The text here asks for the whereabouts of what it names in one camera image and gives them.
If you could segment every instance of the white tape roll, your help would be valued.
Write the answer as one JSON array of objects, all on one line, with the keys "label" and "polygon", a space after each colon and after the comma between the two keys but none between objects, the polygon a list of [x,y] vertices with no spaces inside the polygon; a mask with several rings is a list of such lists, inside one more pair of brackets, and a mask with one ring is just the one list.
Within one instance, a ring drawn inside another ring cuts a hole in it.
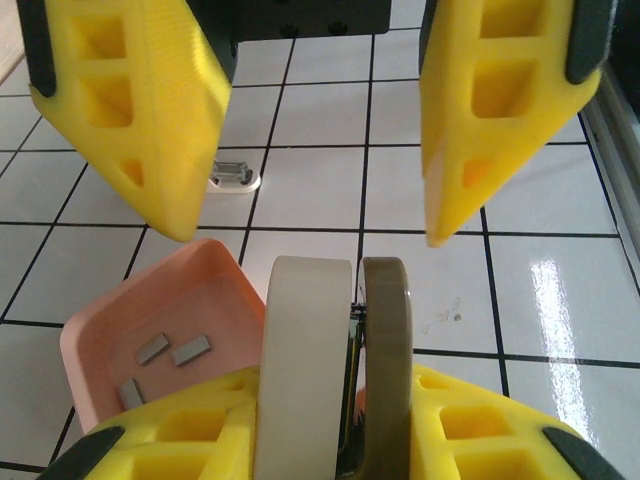
[{"label": "white tape roll", "polygon": [[351,312],[351,264],[280,257],[271,272],[254,480],[333,480]]}]

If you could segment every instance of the black grout line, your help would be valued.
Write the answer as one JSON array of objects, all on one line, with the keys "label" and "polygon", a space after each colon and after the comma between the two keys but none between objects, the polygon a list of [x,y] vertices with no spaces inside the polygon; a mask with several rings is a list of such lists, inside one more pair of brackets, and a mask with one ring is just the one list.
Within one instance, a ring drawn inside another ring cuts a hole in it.
[{"label": "black grout line", "polygon": [[[587,128],[582,118],[582,114],[578,115],[578,120],[580,121],[580,126],[582,127],[582,133],[584,134],[585,138],[588,139],[589,136],[587,135]],[[596,154],[594,152],[594,147],[593,145],[591,145],[591,142],[588,142],[587,146],[589,147],[589,153],[591,154],[591,161],[593,162],[593,166],[596,169],[596,174],[598,175],[598,180],[600,181],[600,188],[602,188],[602,192],[604,193],[604,197],[607,201],[607,205],[609,206],[609,213],[611,214],[611,218],[613,219],[613,223],[615,224],[616,229],[618,230],[618,232],[620,232],[620,228],[618,227],[618,219],[616,218],[616,214],[613,209],[611,196],[607,191],[607,186],[604,182],[604,177],[602,175],[602,172],[600,171],[600,166],[596,161]],[[620,234],[618,234],[618,238],[620,240],[620,248],[622,248],[622,252],[624,253],[624,258],[627,261],[627,267],[629,268],[629,273],[631,273],[631,279],[633,280],[633,284],[636,287],[636,292],[640,296],[640,283],[638,282],[638,276],[636,274],[636,271],[633,269],[633,265],[631,264],[631,259],[629,258],[629,253],[625,248],[624,242],[622,241],[622,236]]]},{"label": "black grout line", "polygon": [[16,472],[42,473],[45,467],[39,467],[37,465],[26,465],[24,463],[0,461],[0,469],[14,470]]},{"label": "black grout line", "polygon": [[581,146],[584,145],[586,146],[588,143],[587,141],[582,141],[582,142],[547,142],[545,144],[545,146],[548,147],[572,147],[572,146]]},{"label": "black grout line", "polygon": [[240,231],[244,232],[247,227],[239,226],[219,226],[219,225],[199,225],[198,230],[227,230],[227,231]]},{"label": "black grout line", "polygon": [[[546,147],[566,147],[566,146],[588,146],[587,142],[549,142]],[[270,145],[271,150],[277,149],[332,149],[332,148],[364,148],[364,143],[347,143],[336,145]],[[419,148],[420,143],[370,143],[370,148]],[[264,150],[266,145],[221,145],[218,150]],[[72,148],[41,148],[41,149],[20,149],[22,153],[58,153],[75,152]],[[0,153],[16,153],[17,150],[0,149]]]},{"label": "black grout line", "polygon": [[[276,123],[278,122],[278,113],[280,113],[280,106],[282,104],[282,97],[284,96],[284,89],[287,83],[287,76],[289,75],[289,68],[291,68],[291,59],[293,58],[293,50],[296,48],[296,39],[291,42],[291,49],[289,50],[289,58],[287,59],[287,65],[284,69],[282,76],[282,84],[280,85],[280,93],[278,94],[278,101],[276,103],[276,109],[273,112],[273,120],[271,122],[271,129],[269,130],[269,137],[267,138],[267,145],[264,150],[264,157],[262,159],[262,165],[260,166],[260,178],[264,182],[264,172],[267,169],[267,161],[269,159],[269,152],[271,150],[271,142],[273,140],[273,134],[276,130]],[[242,239],[242,247],[240,249],[240,255],[238,256],[238,264],[242,266],[244,256],[247,251],[247,244],[249,243],[249,234],[251,233],[251,223],[253,222],[253,216],[256,213],[256,206],[258,205],[258,198],[260,196],[260,187],[253,195],[253,202],[251,203],[251,210],[249,211],[249,218],[247,220],[247,230]]]},{"label": "black grout line", "polygon": [[247,229],[252,232],[298,232],[298,233],[359,233],[358,228],[322,228],[322,227],[254,227]]},{"label": "black grout line", "polygon": [[64,426],[62,427],[62,431],[58,436],[58,441],[56,442],[56,446],[53,449],[53,453],[51,454],[51,459],[49,460],[49,465],[51,465],[60,455],[60,450],[62,449],[62,444],[64,443],[64,439],[67,436],[67,432],[69,431],[69,427],[71,426],[71,422],[73,421],[73,417],[76,414],[76,409],[71,407],[69,410],[69,414],[67,415],[67,419],[64,422]]},{"label": "black grout line", "polygon": [[489,292],[491,294],[491,307],[493,309],[493,327],[496,335],[496,349],[498,351],[498,363],[500,364],[500,381],[502,382],[502,394],[509,396],[509,380],[507,378],[507,363],[504,356],[504,345],[502,343],[502,326],[500,325],[500,311],[498,309],[498,293],[496,290],[496,279],[493,271],[493,259],[491,258],[491,241],[489,239],[489,226],[487,224],[487,213],[482,207],[480,209],[482,220],[482,231],[484,232],[484,252],[487,259],[487,275],[489,277]]},{"label": "black grout line", "polygon": [[75,148],[23,148],[20,150],[24,153],[73,153]]},{"label": "black grout line", "polygon": [[552,363],[581,366],[584,365],[588,367],[628,368],[634,370],[640,369],[640,362],[628,362],[624,360],[597,360],[593,358],[563,358],[517,354],[506,354],[505,359],[510,362]]},{"label": "black grout line", "polygon": [[620,238],[618,233],[487,232],[490,237]]},{"label": "black grout line", "polygon": [[371,52],[369,58],[369,87],[367,92],[367,115],[364,132],[364,159],[362,163],[362,190],[360,192],[360,224],[358,228],[358,257],[356,261],[356,279],[355,279],[355,293],[354,299],[358,298],[358,285],[360,274],[360,262],[364,255],[364,235],[365,235],[365,220],[367,214],[367,181],[369,176],[369,151],[371,141],[371,107],[373,104],[373,69],[375,62],[375,50],[376,50],[376,36],[371,36]]},{"label": "black grout line", "polygon": [[584,365],[590,367],[606,367],[606,368],[627,368],[632,370],[640,370],[640,362],[629,362],[624,360],[598,360],[592,358],[564,358],[564,357],[547,357],[543,355],[518,355],[505,353],[488,352],[469,352],[461,350],[437,350],[431,348],[414,348],[415,355],[431,355],[434,357],[455,357],[455,358],[483,358],[487,360],[500,360],[504,358],[509,362],[530,362],[530,363],[548,363],[548,364],[565,364],[565,365]]},{"label": "black grout line", "polygon": [[2,320],[2,325],[16,325],[20,327],[43,327],[43,328],[62,328],[64,327],[64,323],[53,323],[53,322],[31,322],[27,320]]},{"label": "black grout line", "polygon": [[13,153],[13,155],[11,155],[11,158],[9,159],[9,161],[7,162],[7,164],[4,166],[4,168],[2,169],[2,171],[0,171],[0,178],[2,178],[2,176],[4,175],[4,172],[7,171],[7,169],[9,168],[9,166],[13,163],[13,161],[15,160],[15,158],[18,156],[18,153],[20,153],[22,147],[24,146],[25,143],[27,143],[27,140],[29,140],[29,137],[31,136],[31,134],[33,133],[33,131],[36,129],[36,127],[38,126],[38,124],[40,123],[40,120],[42,120],[42,115],[40,115],[38,117],[38,119],[35,121],[35,123],[33,124],[33,127],[31,127],[31,129],[29,130],[29,132],[27,132],[27,136],[24,137],[24,140],[22,140],[22,142],[20,142],[20,145],[18,145],[18,148],[16,150],[14,150],[13,152],[9,152],[9,153]]},{"label": "black grout line", "polygon": [[22,288],[24,283],[27,281],[27,277],[31,273],[31,270],[33,269],[33,266],[35,265],[36,260],[38,260],[38,257],[40,256],[40,253],[44,249],[44,246],[47,243],[47,240],[49,240],[49,237],[51,236],[51,233],[53,232],[53,229],[55,228],[55,223],[62,216],[62,212],[64,211],[64,209],[66,208],[67,204],[69,203],[69,200],[71,200],[71,196],[73,195],[73,192],[75,192],[76,188],[78,187],[78,184],[80,183],[80,180],[82,179],[82,176],[84,175],[84,172],[87,170],[87,167],[88,167],[88,164],[85,163],[84,167],[82,167],[82,171],[78,175],[78,178],[76,178],[76,181],[74,182],[73,186],[71,187],[71,191],[69,192],[69,194],[67,195],[67,198],[64,200],[62,206],[60,207],[60,210],[58,211],[58,214],[56,215],[56,218],[54,219],[53,224],[49,227],[49,230],[47,231],[47,233],[45,234],[44,238],[42,239],[42,242],[40,243],[40,246],[38,247],[38,250],[36,251],[35,255],[31,259],[31,262],[29,263],[29,266],[27,267],[27,270],[24,272],[24,275],[20,279],[20,282],[18,283],[18,286],[16,287],[16,289],[13,292],[13,294],[11,295],[11,298],[9,299],[9,302],[7,303],[7,306],[4,308],[4,311],[2,312],[2,315],[0,315],[0,324],[2,323],[4,317],[7,316],[7,312],[9,311],[11,306],[13,305],[13,302],[15,302],[16,297],[18,296],[18,293],[20,293],[20,289]]},{"label": "black grout line", "polygon": [[[373,83],[393,83],[393,82],[417,82],[419,80],[418,77],[407,77],[407,78],[385,78],[380,80],[325,80],[319,82],[291,82],[286,83],[287,87],[313,87],[316,85],[353,85],[353,84],[369,84]],[[268,87],[281,87],[280,83],[258,83],[255,85],[234,85],[233,88],[268,88]]]},{"label": "black grout line", "polygon": [[414,348],[413,353],[415,355],[433,355],[436,357],[486,358],[488,360],[498,360],[499,358],[497,353],[437,350],[432,348]]},{"label": "black grout line", "polygon": [[[74,223],[74,222],[22,222],[0,221],[0,226],[29,226],[29,227],[78,227],[78,228],[145,228],[146,224],[134,223]],[[234,225],[198,225],[198,230],[230,230],[230,231],[262,231],[262,232],[310,232],[310,233],[370,233],[385,235],[424,235],[423,229],[399,229],[399,228],[333,228],[333,227],[285,227],[285,226],[234,226]],[[576,232],[487,232],[490,237],[524,237],[524,238],[592,238],[592,239],[618,239],[617,233],[576,233]],[[479,237],[485,235],[483,231],[460,230],[457,236]]]},{"label": "black grout line", "polygon": [[147,230],[149,229],[148,225],[145,225],[140,232],[140,238],[138,239],[138,243],[136,244],[136,248],[133,249],[133,254],[131,255],[131,260],[129,261],[129,266],[127,266],[127,271],[124,274],[123,281],[129,278],[131,275],[131,270],[133,270],[133,265],[136,263],[136,258],[138,258],[138,253],[140,252],[140,247],[142,246],[142,242],[144,241],[144,237],[147,234]]}]

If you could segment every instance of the cutout hole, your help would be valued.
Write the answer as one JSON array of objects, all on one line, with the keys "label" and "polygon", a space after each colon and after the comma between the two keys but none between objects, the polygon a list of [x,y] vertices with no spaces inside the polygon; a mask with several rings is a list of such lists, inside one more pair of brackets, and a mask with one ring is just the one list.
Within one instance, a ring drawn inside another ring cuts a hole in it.
[{"label": "cutout hole", "polygon": [[426,375],[422,375],[420,377],[420,385],[422,388],[426,388],[427,390],[446,390],[447,385],[438,380],[437,378],[428,377]]},{"label": "cutout hole", "polygon": [[548,478],[525,450],[456,456],[460,480],[543,480]]},{"label": "cutout hole", "polygon": [[239,392],[243,388],[244,388],[244,381],[243,380],[236,380],[231,385],[229,385],[228,390],[230,392]]},{"label": "cutout hole", "polygon": [[532,103],[535,71],[535,61],[478,64],[473,79],[473,114],[478,118],[525,115]]},{"label": "cutout hole", "polygon": [[331,24],[329,24],[329,27],[327,28],[327,30],[329,31],[329,34],[331,35],[346,35],[346,33],[349,31],[349,27],[347,27],[344,23],[342,22],[333,22]]},{"label": "cutout hole", "polygon": [[535,37],[547,0],[484,0],[480,38]]},{"label": "cutout hole", "polygon": [[125,76],[81,79],[84,112],[94,127],[127,127],[133,121],[131,86]]},{"label": "cutout hole", "polygon": [[158,427],[156,441],[215,442],[226,419],[227,413],[222,409],[183,410],[171,415]]},{"label": "cutout hole", "polygon": [[122,18],[75,17],[73,36],[78,58],[83,60],[125,58]]},{"label": "cutout hole", "polygon": [[440,421],[448,440],[511,435],[500,411],[488,406],[444,407],[440,410]]},{"label": "cutout hole", "polygon": [[486,158],[467,160],[462,172],[463,188],[470,189],[478,185],[491,171],[492,167],[493,161]]},{"label": "cutout hole", "polygon": [[283,25],[280,27],[282,38],[296,38],[300,34],[300,29],[293,25]]},{"label": "cutout hole", "polygon": [[144,170],[142,169],[142,163],[140,160],[127,160],[121,165],[122,171],[127,177],[137,186],[142,188],[144,186]]},{"label": "cutout hole", "polygon": [[132,480],[197,480],[209,458],[205,455],[136,455]]}]

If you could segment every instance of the metal bracket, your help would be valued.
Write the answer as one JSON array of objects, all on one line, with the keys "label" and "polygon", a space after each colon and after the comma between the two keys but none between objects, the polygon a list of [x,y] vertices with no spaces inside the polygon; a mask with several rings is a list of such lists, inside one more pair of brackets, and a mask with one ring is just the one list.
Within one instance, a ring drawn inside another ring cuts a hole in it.
[{"label": "metal bracket", "polygon": [[215,161],[209,177],[208,193],[250,193],[261,183],[260,174],[249,168],[247,162]]}]

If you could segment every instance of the yellow foam pad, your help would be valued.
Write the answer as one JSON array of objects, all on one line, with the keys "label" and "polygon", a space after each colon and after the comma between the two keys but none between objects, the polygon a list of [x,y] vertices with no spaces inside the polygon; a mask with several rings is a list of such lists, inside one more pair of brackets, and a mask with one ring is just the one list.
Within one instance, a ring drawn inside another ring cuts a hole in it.
[{"label": "yellow foam pad", "polygon": [[197,226],[231,85],[185,0],[46,0],[57,91],[38,110],[155,229]]},{"label": "yellow foam pad", "polygon": [[250,479],[258,378],[234,372],[102,423],[125,433],[87,480]]},{"label": "yellow foam pad", "polygon": [[[258,382],[241,370],[104,422],[125,433],[87,480],[249,480]],[[555,418],[422,366],[411,398],[412,480],[579,480],[542,432],[575,435]]]},{"label": "yellow foam pad", "polygon": [[413,367],[412,480],[580,480],[544,427],[577,435],[510,398]]},{"label": "yellow foam pad", "polygon": [[594,95],[565,78],[573,0],[438,2],[420,75],[427,235],[442,245]]}]

